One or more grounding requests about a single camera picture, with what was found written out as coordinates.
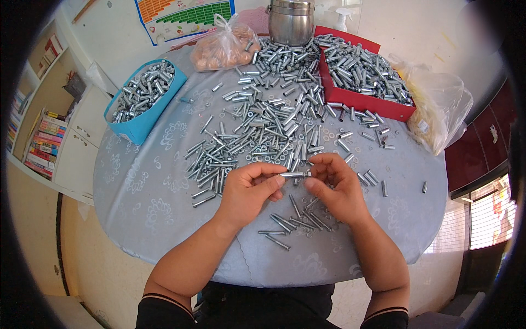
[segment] hand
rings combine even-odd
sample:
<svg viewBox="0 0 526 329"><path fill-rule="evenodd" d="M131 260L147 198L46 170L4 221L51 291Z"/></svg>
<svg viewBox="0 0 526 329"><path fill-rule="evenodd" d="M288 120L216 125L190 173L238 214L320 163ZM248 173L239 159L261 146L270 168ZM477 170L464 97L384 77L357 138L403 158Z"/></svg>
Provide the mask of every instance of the hand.
<svg viewBox="0 0 526 329"><path fill-rule="evenodd" d="M321 153L309 161L314 166L310 169L312 177L305 180L305 188L323 201L336 219L351 224L370 216L358 176L341 156Z"/></svg>
<svg viewBox="0 0 526 329"><path fill-rule="evenodd" d="M285 167L271 163L251 163L232 170L214 217L235 232L248 225L259 214L266 199L275 202L283 198L279 189L285 178L277 174L285 171Z"/></svg>

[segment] person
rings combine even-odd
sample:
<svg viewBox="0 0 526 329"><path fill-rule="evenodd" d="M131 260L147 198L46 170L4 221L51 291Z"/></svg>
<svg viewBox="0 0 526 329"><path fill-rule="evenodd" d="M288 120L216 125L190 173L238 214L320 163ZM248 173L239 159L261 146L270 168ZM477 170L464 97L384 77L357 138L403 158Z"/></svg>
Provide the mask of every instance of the person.
<svg viewBox="0 0 526 329"><path fill-rule="evenodd" d="M305 179L305 188L349 225L372 290L361 328L407 328L406 261L369 214L356 173L335 153L315 155L310 162L312 177ZM276 164L252 163L228 174L216 214L152 270L139 303L137 329L338 328L326 320L334 284L254 288L209 282L237 232L256 218L267 199L283 198L285 178L279 173L285 171ZM200 291L196 323L190 298Z"/></svg>

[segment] white spray bottle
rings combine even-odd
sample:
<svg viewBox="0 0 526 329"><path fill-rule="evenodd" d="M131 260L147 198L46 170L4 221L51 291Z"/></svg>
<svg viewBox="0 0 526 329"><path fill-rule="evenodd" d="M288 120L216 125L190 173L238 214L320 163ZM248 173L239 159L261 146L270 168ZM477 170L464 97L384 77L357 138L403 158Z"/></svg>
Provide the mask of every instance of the white spray bottle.
<svg viewBox="0 0 526 329"><path fill-rule="evenodd" d="M343 31L343 32L347 32L347 26L345 25L345 20L347 16L349 16L349 18L352 21L351 15L354 14L355 11L349 8L338 8L336 9L336 12L338 13L338 21L334 24L333 28Z"/></svg>

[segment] blue tablecloth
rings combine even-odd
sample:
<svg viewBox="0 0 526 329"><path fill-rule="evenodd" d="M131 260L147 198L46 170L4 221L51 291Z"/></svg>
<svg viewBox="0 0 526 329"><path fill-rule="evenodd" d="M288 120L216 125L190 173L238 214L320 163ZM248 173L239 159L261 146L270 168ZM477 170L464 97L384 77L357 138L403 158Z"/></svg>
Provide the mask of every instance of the blue tablecloth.
<svg viewBox="0 0 526 329"><path fill-rule="evenodd" d="M209 130L219 130L223 121L227 131L238 126L230 115L219 118L221 110L240 103L225 102L221 95L237 89L238 75L233 71L196 73L188 59L191 47L169 52L167 57L188 77L159 118L142 146L134 145L107 130L97 154L93 178L97 216L108 237L124 252L155 264L166 252L184 241L214 214L221 199L194 209L190 194L197 192L197 183L186 178L185 169L194 160L184 160L186 149L208 136L199 133L200 125L210 114L214 119ZM251 65L241 70L251 70ZM218 92L210 89L219 81L225 85ZM279 86L264 92L282 96ZM195 99L193 104L181 103L181 96ZM289 96L294 101L295 94ZM389 151L359 135L365 128L358 121L344 123L329 117L323 125L324 152L341 151L335 146L340 128L352 130L349 140L355 154L351 167L357 172L371 169L388 184L388 197L382 196L380 185L364 187L363 196L370 213L402 251L408 264L417 261L431 244L442 223L447 198L447 177L444 154L434 157L407 133L404 123L387 119ZM246 154L237 159L246 164ZM422 194L422 185L428 191ZM221 260L212 280L255 287L320 285L362 277L349 227L339 224L324 211L323 204L314 205L315 213L334 229L332 232L312 232L307 237L303 229L277 239L291 246L285 251L258 230L277 230L269 218L278 213L288 218L294 215L287 194L295 197L299 206L309 202L311 195L300 184L290 180L284 199L269 203L254 222L242 229Z"/></svg>

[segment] poster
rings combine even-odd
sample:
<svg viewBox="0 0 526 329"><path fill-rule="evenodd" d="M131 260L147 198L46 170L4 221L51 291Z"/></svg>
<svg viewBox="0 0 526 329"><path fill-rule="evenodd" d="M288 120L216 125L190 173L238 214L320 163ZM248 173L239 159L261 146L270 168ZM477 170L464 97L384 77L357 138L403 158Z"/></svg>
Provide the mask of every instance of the poster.
<svg viewBox="0 0 526 329"><path fill-rule="evenodd" d="M139 19L151 44L215 29L214 14L226 20L235 13L234 0L135 0Z"/></svg>

